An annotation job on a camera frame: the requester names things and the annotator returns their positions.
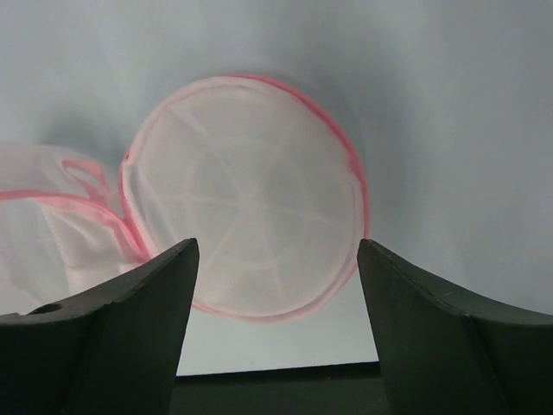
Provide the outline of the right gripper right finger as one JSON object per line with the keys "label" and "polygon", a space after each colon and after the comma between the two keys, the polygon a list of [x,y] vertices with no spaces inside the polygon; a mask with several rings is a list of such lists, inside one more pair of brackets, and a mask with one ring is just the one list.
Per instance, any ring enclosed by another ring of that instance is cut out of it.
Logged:
{"label": "right gripper right finger", "polygon": [[372,240],[357,260],[393,413],[551,413],[551,316],[483,297]]}

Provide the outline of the pink mesh laundry bag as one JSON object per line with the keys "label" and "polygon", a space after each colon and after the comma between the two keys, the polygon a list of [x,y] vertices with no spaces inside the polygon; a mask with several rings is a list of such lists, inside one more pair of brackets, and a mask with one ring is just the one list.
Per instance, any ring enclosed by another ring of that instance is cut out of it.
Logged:
{"label": "pink mesh laundry bag", "polygon": [[198,80],[145,119],[117,170],[2,142],[1,311],[81,293],[194,238],[196,309],[297,318],[354,273],[368,216],[353,143],[313,100],[256,75]]}

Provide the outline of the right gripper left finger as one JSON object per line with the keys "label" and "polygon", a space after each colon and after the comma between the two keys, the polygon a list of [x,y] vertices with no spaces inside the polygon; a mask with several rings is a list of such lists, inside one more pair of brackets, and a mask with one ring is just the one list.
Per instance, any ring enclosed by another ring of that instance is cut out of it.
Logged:
{"label": "right gripper left finger", "polygon": [[186,239],[90,290],[2,316],[2,413],[167,413],[198,266]]}

